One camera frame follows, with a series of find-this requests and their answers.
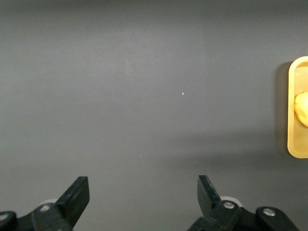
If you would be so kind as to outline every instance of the metal bolt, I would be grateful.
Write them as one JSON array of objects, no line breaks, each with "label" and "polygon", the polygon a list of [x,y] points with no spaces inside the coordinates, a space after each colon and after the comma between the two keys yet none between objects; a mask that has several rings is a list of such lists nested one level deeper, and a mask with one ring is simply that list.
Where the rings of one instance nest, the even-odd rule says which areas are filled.
[{"label": "metal bolt", "polygon": [[8,214],[3,214],[3,215],[0,216],[0,220],[5,220],[8,217],[9,217]]},{"label": "metal bolt", "polygon": [[39,210],[40,210],[41,212],[46,212],[49,208],[50,208],[50,207],[49,207],[48,205],[44,205],[44,206],[42,206],[42,208],[40,208]]},{"label": "metal bolt", "polygon": [[235,207],[235,205],[232,204],[231,202],[225,202],[223,203],[223,206],[225,206],[225,208],[227,209],[233,209]]},{"label": "metal bolt", "polygon": [[273,217],[273,216],[276,215],[276,213],[275,213],[273,210],[271,210],[270,208],[265,208],[265,209],[263,210],[263,213],[265,213],[266,215],[268,215],[268,216],[270,216],[270,217]]}]

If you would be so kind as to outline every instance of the yellow tray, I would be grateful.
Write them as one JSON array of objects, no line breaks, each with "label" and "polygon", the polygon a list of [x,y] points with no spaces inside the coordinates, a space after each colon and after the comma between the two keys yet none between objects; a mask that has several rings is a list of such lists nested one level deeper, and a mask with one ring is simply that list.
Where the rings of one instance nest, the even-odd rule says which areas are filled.
[{"label": "yellow tray", "polygon": [[308,56],[296,59],[289,69],[288,150],[297,158],[308,158],[308,128],[294,112],[294,98],[308,91]]}]

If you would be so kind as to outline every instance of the gray table surface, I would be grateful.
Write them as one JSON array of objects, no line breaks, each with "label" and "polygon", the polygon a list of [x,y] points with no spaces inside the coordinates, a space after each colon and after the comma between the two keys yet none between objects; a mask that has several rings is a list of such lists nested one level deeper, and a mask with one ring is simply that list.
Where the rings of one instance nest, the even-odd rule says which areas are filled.
[{"label": "gray table surface", "polygon": [[0,210],[88,176],[76,231],[184,231],[206,174],[306,230],[286,103],[307,25],[306,0],[1,1]]}]

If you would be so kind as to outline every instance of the screw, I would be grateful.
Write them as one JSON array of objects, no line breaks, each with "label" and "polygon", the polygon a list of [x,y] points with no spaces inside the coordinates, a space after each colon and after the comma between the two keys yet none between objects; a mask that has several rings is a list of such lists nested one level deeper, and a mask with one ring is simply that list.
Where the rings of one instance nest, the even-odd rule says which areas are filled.
[{"label": "screw", "polygon": [[223,203],[223,206],[225,206],[225,208],[227,209],[233,209],[235,207],[235,205],[232,204],[231,202],[225,202]]},{"label": "screw", "polygon": [[41,212],[46,212],[48,209],[49,209],[49,206],[48,206],[48,205],[44,205],[44,206],[42,206],[42,208],[40,208],[39,210],[40,210]]},{"label": "screw", "polygon": [[9,215],[5,213],[5,214],[0,216],[0,220],[5,220],[6,218],[8,218],[8,216]]},{"label": "screw", "polygon": [[263,210],[263,213],[265,213],[266,215],[268,215],[268,216],[270,216],[270,217],[273,217],[273,216],[276,215],[276,213],[275,213],[273,210],[271,210],[270,208],[265,208],[265,209]]}]

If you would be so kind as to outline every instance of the yellow object in tray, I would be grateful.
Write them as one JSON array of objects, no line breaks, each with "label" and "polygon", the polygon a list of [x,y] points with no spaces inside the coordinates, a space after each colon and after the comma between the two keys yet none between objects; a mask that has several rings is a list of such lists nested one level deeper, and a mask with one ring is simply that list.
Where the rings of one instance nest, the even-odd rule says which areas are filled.
[{"label": "yellow object in tray", "polygon": [[296,59],[289,69],[288,150],[308,158],[308,56]]}]

